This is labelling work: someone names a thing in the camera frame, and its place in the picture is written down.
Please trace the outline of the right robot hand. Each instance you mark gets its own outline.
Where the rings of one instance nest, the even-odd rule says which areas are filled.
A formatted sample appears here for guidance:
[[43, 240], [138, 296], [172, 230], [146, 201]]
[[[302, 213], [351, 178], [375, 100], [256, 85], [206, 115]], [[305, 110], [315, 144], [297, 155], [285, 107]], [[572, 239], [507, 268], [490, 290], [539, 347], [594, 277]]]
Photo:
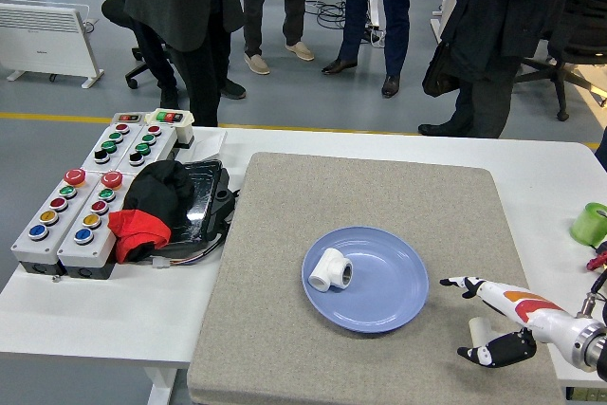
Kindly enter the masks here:
[[483, 367], [501, 368], [532, 358], [539, 341], [554, 344], [571, 364], [586, 365], [580, 338], [586, 324], [546, 298], [526, 288], [471, 276], [444, 278], [440, 284], [463, 288], [463, 298], [478, 297], [522, 327], [475, 347], [460, 347], [459, 356]]

